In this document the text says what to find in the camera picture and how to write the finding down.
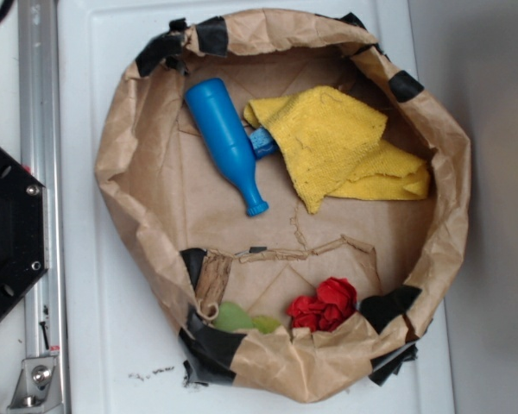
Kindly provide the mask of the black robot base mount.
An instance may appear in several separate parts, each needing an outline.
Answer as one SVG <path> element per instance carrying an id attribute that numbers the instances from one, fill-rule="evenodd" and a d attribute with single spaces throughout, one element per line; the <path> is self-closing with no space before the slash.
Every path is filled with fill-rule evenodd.
<path id="1" fill-rule="evenodd" d="M 0 147 L 0 322 L 47 271 L 45 186 Z"/>

